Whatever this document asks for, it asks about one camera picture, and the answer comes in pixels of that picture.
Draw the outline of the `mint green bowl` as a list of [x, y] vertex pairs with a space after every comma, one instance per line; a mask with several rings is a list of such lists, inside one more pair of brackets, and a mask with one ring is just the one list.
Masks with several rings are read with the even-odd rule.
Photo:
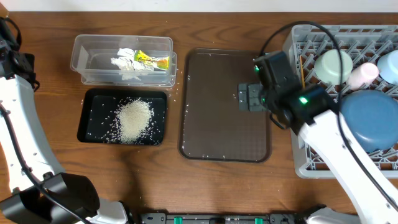
[[[344, 51], [340, 51], [343, 61], [343, 82], [347, 81], [353, 70], [353, 61]], [[321, 55], [314, 64], [317, 78], [327, 84], [340, 84], [340, 57], [336, 49], [329, 50]]]

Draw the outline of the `green yellow snack wrapper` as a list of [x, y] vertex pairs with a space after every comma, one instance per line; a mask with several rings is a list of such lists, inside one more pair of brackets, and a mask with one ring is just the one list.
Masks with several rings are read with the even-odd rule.
[[168, 70], [170, 67], [170, 57], [152, 57], [141, 50], [136, 51], [134, 60], [160, 70]]

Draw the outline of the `white rice pile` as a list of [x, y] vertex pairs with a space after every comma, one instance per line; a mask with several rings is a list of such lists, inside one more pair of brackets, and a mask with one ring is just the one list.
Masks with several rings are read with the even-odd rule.
[[165, 110], [162, 98], [96, 96], [84, 140], [156, 146], [164, 138]]

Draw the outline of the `clear plastic bin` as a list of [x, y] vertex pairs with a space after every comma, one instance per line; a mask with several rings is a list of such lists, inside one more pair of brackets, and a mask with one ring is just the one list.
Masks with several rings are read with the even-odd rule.
[[[170, 57], [168, 70], [121, 71], [111, 63], [120, 48], [141, 50], [152, 57]], [[75, 39], [70, 67], [86, 85], [172, 87], [177, 72], [177, 54], [170, 37], [81, 34]]]

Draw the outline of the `pink cup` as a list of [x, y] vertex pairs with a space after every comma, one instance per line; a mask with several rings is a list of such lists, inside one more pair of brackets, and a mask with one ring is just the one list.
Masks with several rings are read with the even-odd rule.
[[346, 84], [351, 90], [358, 90], [361, 86], [371, 84], [379, 75], [379, 69], [373, 63], [366, 62], [354, 69]]

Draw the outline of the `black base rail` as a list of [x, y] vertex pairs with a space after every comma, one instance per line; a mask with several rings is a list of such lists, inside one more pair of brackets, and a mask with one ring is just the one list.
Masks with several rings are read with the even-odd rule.
[[295, 224], [306, 223], [305, 219], [312, 213], [325, 208], [317, 205], [303, 213], [268, 213], [260, 215], [232, 214], [167, 214], [144, 213], [139, 215], [141, 224]]

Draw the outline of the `light blue bowl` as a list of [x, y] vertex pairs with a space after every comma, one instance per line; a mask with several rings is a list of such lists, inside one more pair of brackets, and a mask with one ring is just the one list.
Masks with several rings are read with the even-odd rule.
[[383, 55], [377, 61], [379, 74], [386, 82], [396, 85], [398, 79], [397, 63], [398, 63], [398, 50], [389, 52]]

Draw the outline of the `brown serving tray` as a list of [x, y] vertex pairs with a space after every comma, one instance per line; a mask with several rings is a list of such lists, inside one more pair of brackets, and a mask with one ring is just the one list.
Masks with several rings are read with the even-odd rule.
[[261, 163], [270, 158], [265, 111], [240, 109], [240, 84], [257, 84], [252, 50], [193, 49], [185, 59], [178, 150], [187, 159]]

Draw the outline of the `dark blue plate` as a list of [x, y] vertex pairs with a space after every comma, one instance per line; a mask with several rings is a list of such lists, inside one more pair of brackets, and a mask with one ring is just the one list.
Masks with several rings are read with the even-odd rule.
[[376, 90], [359, 90], [342, 99], [341, 113], [368, 153], [397, 143], [397, 101]]

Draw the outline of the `black plastic tray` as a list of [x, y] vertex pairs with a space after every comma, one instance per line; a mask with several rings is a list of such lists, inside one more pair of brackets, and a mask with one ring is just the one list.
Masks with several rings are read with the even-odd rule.
[[148, 145], [164, 138], [167, 96], [162, 91], [94, 88], [86, 92], [81, 142]]

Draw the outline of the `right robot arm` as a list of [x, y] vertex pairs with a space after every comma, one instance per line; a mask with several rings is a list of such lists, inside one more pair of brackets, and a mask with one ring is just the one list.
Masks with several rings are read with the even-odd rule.
[[238, 86], [239, 108], [269, 110], [321, 157], [352, 201], [361, 223], [397, 223], [397, 189], [368, 152], [397, 142], [397, 102], [383, 92], [361, 90], [343, 107], [320, 86], [264, 90]]

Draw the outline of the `wooden chopstick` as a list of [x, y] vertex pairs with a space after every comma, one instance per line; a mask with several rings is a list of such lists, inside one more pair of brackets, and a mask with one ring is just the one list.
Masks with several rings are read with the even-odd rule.
[[301, 55], [299, 56], [299, 63], [300, 63], [300, 77], [301, 77], [302, 87], [304, 89], [305, 88], [305, 79], [304, 79], [303, 61], [302, 61]]

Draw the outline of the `white tissue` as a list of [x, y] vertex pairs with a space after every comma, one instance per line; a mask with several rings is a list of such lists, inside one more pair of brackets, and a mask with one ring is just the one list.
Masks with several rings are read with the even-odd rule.
[[120, 48], [117, 52], [118, 58], [111, 58], [111, 63], [113, 65], [116, 65], [121, 71], [135, 71], [135, 53], [135, 50], [129, 48]]
[[132, 61], [132, 67], [137, 71], [154, 71], [154, 67], [152, 65], [146, 65], [143, 62]]

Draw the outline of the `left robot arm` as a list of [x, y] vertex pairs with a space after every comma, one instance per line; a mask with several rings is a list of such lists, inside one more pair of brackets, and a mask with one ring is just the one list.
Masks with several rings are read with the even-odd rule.
[[99, 198], [82, 175], [67, 174], [52, 152], [39, 121], [34, 56], [1, 39], [1, 147], [12, 195], [1, 201], [15, 223], [127, 223], [120, 202]]

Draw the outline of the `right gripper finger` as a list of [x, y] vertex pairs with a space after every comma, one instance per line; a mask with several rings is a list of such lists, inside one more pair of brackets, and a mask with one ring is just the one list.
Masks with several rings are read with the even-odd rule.
[[238, 106], [241, 111], [248, 111], [248, 84], [240, 83], [238, 85]]
[[248, 108], [249, 111], [267, 111], [267, 108], [263, 105], [262, 100], [262, 85], [253, 83], [248, 85]]

